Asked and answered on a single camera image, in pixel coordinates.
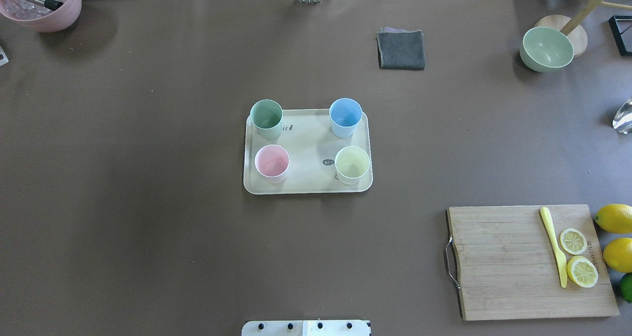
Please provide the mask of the pale yellow cup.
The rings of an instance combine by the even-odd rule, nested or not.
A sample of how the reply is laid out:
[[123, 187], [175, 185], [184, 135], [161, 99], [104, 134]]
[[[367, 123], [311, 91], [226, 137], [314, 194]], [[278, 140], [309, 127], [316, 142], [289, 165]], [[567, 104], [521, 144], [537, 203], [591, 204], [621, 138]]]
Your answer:
[[334, 167], [338, 180], [346, 185], [354, 185], [369, 171], [371, 160], [368, 152], [361, 147], [347, 146], [338, 151]]

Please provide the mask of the pink cup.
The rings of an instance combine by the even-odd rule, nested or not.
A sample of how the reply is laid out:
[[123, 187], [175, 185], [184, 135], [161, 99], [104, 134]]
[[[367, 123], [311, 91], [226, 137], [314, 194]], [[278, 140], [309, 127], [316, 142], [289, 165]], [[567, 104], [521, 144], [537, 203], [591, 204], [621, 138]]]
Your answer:
[[266, 145], [255, 154], [255, 169], [270, 183], [280, 183], [287, 177], [290, 158], [280, 145]]

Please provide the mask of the light blue cup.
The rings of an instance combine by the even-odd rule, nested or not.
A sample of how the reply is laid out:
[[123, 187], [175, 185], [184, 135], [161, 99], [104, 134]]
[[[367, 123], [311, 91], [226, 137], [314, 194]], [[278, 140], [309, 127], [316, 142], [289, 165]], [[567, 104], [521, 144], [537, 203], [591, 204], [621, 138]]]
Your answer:
[[362, 108], [354, 99], [339, 98], [329, 108], [330, 128], [339, 138], [350, 137], [362, 119]]

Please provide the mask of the mint green cup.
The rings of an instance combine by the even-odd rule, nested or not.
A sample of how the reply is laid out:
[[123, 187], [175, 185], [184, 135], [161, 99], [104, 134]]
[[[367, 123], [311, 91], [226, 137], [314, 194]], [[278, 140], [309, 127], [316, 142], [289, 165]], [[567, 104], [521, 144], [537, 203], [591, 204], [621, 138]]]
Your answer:
[[263, 99], [256, 102], [251, 107], [250, 119], [266, 140], [275, 140], [282, 132], [283, 109], [276, 101]]

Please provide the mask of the cream rabbit tray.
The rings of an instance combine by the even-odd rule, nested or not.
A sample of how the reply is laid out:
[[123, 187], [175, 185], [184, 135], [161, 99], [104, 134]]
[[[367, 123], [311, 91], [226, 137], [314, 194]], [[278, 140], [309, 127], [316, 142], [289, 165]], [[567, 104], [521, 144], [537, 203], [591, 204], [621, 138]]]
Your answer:
[[[283, 131], [275, 140], [260, 136], [246, 119], [244, 130], [244, 188], [254, 195], [346, 193], [368, 190], [373, 184], [373, 172], [353, 185], [338, 180], [334, 167], [337, 152], [343, 147], [357, 146], [371, 154], [368, 118], [365, 113], [355, 132], [348, 138], [339, 138], [330, 129], [329, 109], [300, 109], [283, 111]], [[289, 154], [286, 179], [280, 183], [267, 181], [255, 169], [255, 154], [262, 147], [275, 144]]]

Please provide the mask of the folded grey cloth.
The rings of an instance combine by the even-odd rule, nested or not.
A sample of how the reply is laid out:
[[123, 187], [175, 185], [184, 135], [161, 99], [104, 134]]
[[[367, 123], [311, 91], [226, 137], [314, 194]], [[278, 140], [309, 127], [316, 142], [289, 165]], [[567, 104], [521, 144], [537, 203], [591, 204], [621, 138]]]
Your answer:
[[385, 27], [376, 33], [382, 69], [423, 71], [426, 66], [424, 33]]

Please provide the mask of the mint green bowl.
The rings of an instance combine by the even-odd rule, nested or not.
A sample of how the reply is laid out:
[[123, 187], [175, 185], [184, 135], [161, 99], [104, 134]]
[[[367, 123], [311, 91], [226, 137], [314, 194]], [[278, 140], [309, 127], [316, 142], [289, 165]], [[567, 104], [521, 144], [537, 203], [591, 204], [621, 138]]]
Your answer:
[[549, 27], [534, 27], [521, 40], [519, 56], [523, 64], [539, 73], [550, 73], [569, 65], [575, 50], [567, 36]]

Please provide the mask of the yellow plastic knife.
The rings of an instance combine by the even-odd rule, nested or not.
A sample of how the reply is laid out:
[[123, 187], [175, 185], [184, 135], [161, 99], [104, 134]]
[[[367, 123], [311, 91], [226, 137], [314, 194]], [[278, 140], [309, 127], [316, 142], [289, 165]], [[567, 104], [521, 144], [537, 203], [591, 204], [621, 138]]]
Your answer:
[[540, 208], [540, 217], [544, 224], [544, 228], [546, 229], [547, 237], [549, 238], [549, 242], [551, 245], [551, 249], [553, 251], [553, 255], [555, 258], [555, 263], [557, 266], [557, 271], [559, 274], [559, 282], [562, 288], [567, 287], [567, 259], [566, 255], [562, 252], [558, 241], [557, 235], [555, 233], [555, 227], [553, 224], [553, 218], [551, 215], [551, 211], [548, 207], [542, 206]]

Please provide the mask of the lemon half far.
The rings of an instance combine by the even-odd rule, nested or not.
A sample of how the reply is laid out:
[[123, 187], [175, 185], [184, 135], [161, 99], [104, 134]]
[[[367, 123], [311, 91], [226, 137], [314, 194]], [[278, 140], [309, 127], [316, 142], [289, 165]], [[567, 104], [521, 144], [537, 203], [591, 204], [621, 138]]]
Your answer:
[[564, 229], [559, 235], [560, 247], [571, 255], [582, 255], [587, 248], [588, 242], [586, 237], [575, 228]]

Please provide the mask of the lemon half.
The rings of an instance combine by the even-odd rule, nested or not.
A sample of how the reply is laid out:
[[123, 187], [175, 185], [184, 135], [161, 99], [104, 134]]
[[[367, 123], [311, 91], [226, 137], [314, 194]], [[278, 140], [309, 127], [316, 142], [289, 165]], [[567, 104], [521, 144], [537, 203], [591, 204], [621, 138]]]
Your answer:
[[598, 270], [591, 260], [575, 256], [567, 261], [567, 276], [578, 286], [583, 288], [591, 288], [598, 282]]
[[586, 237], [575, 228], [564, 229], [559, 235], [560, 247], [571, 255], [582, 255], [587, 248], [588, 242]]

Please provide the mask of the lemon half near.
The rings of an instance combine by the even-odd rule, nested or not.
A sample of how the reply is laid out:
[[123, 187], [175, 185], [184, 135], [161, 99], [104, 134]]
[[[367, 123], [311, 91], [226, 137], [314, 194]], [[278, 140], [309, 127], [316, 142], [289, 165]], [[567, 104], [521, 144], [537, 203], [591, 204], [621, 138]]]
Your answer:
[[575, 256], [567, 261], [567, 276], [578, 286], [583, 288], [591, 288], [598, 282], [598, 270], [591, 260]]

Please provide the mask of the metal scoop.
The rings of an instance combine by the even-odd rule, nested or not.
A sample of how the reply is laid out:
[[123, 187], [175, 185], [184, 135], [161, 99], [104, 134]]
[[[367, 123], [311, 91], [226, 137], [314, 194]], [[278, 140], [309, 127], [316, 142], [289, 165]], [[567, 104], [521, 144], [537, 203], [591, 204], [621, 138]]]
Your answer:
[[612, 127], [621, 134], [632, 133], [632, 98], [630, 97], [616, 112]]

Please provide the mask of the pink bowl with ice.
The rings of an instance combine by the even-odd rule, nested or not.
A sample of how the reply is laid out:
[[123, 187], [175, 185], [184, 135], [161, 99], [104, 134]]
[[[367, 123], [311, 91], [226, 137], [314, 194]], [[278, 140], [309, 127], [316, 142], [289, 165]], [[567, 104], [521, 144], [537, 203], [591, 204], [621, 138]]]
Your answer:
[[51, 33], [69, 28], [79, 18], [81, 0], [1, 0], [1, 14], [23, 27]]

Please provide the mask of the green lime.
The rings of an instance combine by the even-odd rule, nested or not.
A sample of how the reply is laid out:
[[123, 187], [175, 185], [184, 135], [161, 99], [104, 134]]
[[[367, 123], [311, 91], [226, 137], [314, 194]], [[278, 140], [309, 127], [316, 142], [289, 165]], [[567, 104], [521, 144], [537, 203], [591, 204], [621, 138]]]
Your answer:
[[619, 281], [619, 294], [625, 302], [632, 303], [632, 273], [626, 273]]

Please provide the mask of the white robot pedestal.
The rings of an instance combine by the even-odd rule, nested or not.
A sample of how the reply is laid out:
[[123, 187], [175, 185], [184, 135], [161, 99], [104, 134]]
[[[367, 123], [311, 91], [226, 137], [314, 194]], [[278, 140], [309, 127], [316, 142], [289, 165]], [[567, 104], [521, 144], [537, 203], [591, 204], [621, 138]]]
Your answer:
[[370, 321], [341, 320], [267, 320], [246, 322], [242, 336], [370, 336]]

